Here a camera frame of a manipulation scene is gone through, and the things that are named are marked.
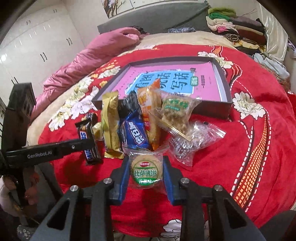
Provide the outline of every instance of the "orange snack package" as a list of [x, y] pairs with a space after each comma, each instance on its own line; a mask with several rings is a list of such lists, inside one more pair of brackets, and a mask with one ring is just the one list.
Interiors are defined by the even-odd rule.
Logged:
[[153, 91], [157, 89], [160, 89], [160, 79], [156, 79], [148, 87], [139, 88], [137, 94], [148, 140], [153, 150], [159, 147], [160, 127], [154, 118], [149, 117], [149, 110], [161, 107], [161, 93], [159, 91]]

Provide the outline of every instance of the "snack package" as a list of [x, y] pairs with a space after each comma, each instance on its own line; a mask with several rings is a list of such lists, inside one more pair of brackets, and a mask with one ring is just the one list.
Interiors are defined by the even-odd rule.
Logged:
[[163, 91], [161, 93], [163, 99], [162, 107], [154, 108], [149, 113], [161, 128], [175, 137], [181, 137], [190, 141], [190, 137], [187, 136], [189, 118], [193, 109], [201, 101], [188, 96], [170, 94]]
[[93, 132], [94, 132], [94, 138], [96, 141], [103, 141], [104, 140], [104, 132], [103, 132], [103, 126], [102, 122], [98, 122], [95, 124], [93, 127]]
[[91, 119], [91, 125], [94, 126], [98, 122], [98, 115], [96, 113], [87, 113], [84, 117], [81, 118], [82, 121]]
[[134, 150], [123, 147], [130, 162], [131, 187], [152, 188], [163, 179], [163, 149], [159, 151]]
[[[80, 139], [92, 139], [95, 142], [91, 120], [92, 117], [89, 117], [86, 120], [75, 123], [75, 126], [77, 128], [78, 136]], [[84, 150], [84, 155], [87, 165], [94, 165], [103, 162], [97, 145], [95, 145], [92, 149]]]
[[221, 140], [226, 132], [214, 124], [199, 121], [190, 123], [187, 136], [191, 141], [185, 141], [180, 137], [171, 137], [168, 140], [170, 152], [178, 163], [188, 170], [192, 170], [193, 157], [196, 151]]
[[152, 85], [138, 89], [138, 101], [141, 106], [142, 118], [145, 124], [148, 140], [153, 150], [159, 147], [160, 128], [154, 118], [149, 118], [149, 110], [161, 107], [160, 92], [152, 90], [160, 89], [160, 79], [156, 79]]
[[122, 145], [150, 149], [137, 94], [132, 91], [118, 107]]
[[118, 136], [118, 91], [106, 93], [102, 96], [101, 121], [104, 132], [105, 154], [107, 158], [123, 159]]

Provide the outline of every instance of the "red bedspread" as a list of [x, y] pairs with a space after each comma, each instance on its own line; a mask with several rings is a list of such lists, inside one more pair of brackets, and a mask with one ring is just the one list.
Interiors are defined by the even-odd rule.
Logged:
[[[233, 97], [228, 120], [192, 115], [227, 132], [218, 143], [196, 153], [193, 171], [183, 175], [200, 185], [221, 184], [246, 214], [260, 227], [275, 214], [288, 210], [296, 197], [296, 121], [292, 105], [277, 80], [250, 57], [222, 46], [159, 45], [113, 58], [88, 77], [89, 87], [76, 91], [40, 136], [39, 143], [78, 138], [74, 123], [87, 111], [96, 111], [92, 96], [129, 62], [169, 56], [215, 57], [225, 70]], [[82, 152], [53, 163], [63, 191], [71, 185], [87, 187], [110, 175], [121, 165], [119, 159], [86, 166]], [[128, 189], [120, 207], [112, 207], [114, 229], [133, 236], [178, 235], [181, 208], [173, 207], [166, 195], [153, 189]]]

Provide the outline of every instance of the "metal bolt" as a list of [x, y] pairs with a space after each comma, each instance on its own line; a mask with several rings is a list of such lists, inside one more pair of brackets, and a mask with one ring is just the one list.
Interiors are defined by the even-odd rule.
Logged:
[[112, 179], [111, 178], [105, 178], [104, 181], [103, 181], [105, 184], [109, 184], [112, 182]]
[[78, 186], [77, 185], [73, 185], [70, 187], [71, 192], [75, 192], [78, 190]]
[[181, 182], [182, 182], [183, 184], [187, 184], [187, 183], [189, 183], [189, 179], [186, 178], [186, 177], [183, 177], [183, 178], [181, 178]]
[[223, 187], [221, 185], [214, 186], [214, 189], [218, 192], [221, 192], [223, 190]]

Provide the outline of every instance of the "green sweater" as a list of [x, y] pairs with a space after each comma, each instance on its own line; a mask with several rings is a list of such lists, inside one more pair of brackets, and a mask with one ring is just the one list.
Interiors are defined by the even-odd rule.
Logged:
[[227, 17], [227, 16], [225, 16], [225, 15], [223, 15], [223, 14], [221, 14], [221, 13], [217, 13], [217, 12], [213, 12], [213, 13], [209, 14], [209, 17], [210, 17], [210, 19], [224, 18], [224, 19], [226, 19], [227, 21], [230, 20], [230, 17]]
[[237, 13], [232, 8], [226, 8], [226, 7], [215, 7], [215, 8], [209, 8], [208, 14], [211, 13], [220, 13], [228, 17], [237, 18]]

